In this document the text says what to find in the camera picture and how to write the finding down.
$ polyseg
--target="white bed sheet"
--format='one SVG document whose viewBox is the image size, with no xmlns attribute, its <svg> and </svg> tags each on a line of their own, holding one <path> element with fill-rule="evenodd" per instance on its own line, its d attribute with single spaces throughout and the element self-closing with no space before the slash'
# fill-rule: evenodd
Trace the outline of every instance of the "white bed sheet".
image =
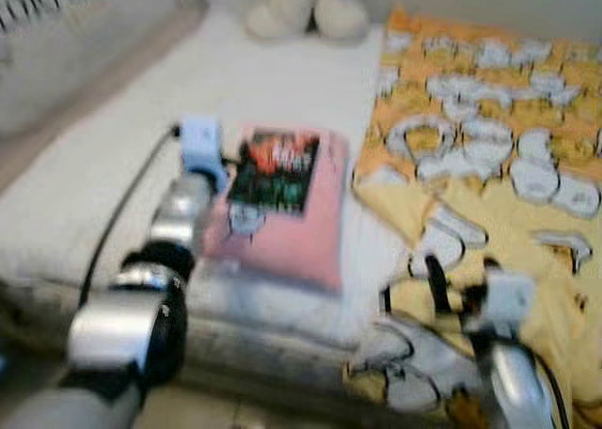
<svg viewBox="0 0 602 429">
<path fill-rule="evenodd" d="M 198 32 L 77 122 L 0 196 L 0 280 L 11 287 L 79 286 L 119 197 L 155 140 L 184 114 L 220 117 L 230 153 L 249 122 L 322 126 L 349 140 L 353 164 L 372 112 L 381 37 L 382 28 L 374 26 L 355 46 L 318 38 L 260 43 L 228 14 L 211 11 Z M 140 246 L 179 164 L 178 145 L 170 143 L 113 230 L 94 287 L 104 286 L 125 253 Z M 201 262 L 188 291 L 189 311 L 351 348 L 377 313 L 378 291 L 403 255 L 401 239 L 347 189 L 341 295 L 290 281 L 210 274 Z"/>
</svg>

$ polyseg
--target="floor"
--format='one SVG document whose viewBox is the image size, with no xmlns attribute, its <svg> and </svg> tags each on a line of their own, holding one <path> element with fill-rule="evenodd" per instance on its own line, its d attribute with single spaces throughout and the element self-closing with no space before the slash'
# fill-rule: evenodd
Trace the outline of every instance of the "floor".
<svg viewBox="0 0 602 429">
<path fill-rule="evenodd" d="M 57 359 L 23 351 L 0 338 L 0 421 L 20 401 L 61 376 Z M 342 426 L 250 403 L 233 395 L 208 394 L 168 385 L 154 390 L 135 429 L 337 429 Z"/>
</svg>

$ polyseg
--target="bed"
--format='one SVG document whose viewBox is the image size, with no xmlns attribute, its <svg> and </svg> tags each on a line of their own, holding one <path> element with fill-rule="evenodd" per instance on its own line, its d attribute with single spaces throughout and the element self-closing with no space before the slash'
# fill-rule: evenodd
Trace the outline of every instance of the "bed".
<svg viewBox="0 0 602 429">
<path fill-rule="evenodd" d="M 74 122 L 2 191 L 3 332 L 44 349 L 63 348 L 106 221 L 157 139 L 182 115 L 216 114 L 226 153 L 235 153 L 239 130 L 250 121 L 323 126 L 349 141 L 354 161 L 372 111 L 381 42 L 382 28 L 374 26 L 352 46 L 312 36 L 261 44 L 229 14 L 210 11 L 196 32 Z M 95 269 L 93 293 L 115 275 L 124 254 L 141 245 L 179 167 L 179 145 L 168 142 L 111 232 Z M 349 167 L 347 183 L 350 178 Z M 254 396 L 352 418 L 341 366 L 377 314 L 378 290 L 405 250 L 350 192 L 345 191 L 342 211 L 341 295 L 261 278 L 220 277 L 201 262 L 187 295 L 183 380 L 237 391 L 245 382 Z M 317 396 L 347 404 L 325 408 Z M 356 415 L 363 408 L 362 418 L 368 418 L 365 406 L 351 402 Z"/>
</svg>

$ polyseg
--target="white plush toy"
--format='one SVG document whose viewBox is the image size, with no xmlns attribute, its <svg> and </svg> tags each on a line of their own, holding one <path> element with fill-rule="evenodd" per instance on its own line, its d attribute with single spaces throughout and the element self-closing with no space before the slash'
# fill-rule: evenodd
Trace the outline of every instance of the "white plush toy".
<svg viewBox="0 0 602 429">
<path fill-rule="evenodd" d="M 320 32 L 333 40 L 357 40 L 368 31 L 368 13 L 359 0 L 261 0 L 246 28 L 266 40 L 294 37 L 307 30 L 312 11 Z"/>
</svg>

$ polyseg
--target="blanket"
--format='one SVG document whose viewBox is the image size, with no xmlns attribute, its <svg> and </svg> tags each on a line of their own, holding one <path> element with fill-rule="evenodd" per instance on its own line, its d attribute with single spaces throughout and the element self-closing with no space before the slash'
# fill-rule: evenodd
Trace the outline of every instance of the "blanket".
<svg viewBox="0 0 602 429">
<path fill-rule="evenodd" d="M 473 353 L 457 318 L 436 316 L 425 257 L 438 257 L 455 297 L 493 259 L 536 284 L 519 339 L 554 373 L 574 426 L 600 427 L 601 63 L 591 44 L 392 12 L 353 187 L 413 253 L 388 290 L 381 335 L 348 365 L 353 389 L 399 409 L 414 408 L 411 389 L 448 410 L 457 389 L 469 396 Z M 451 346 L 463 383 L 416 366 L 412 324 Z M 403 374 L 383 366 L 392 356 L 405 358 Z"/>
</svg>

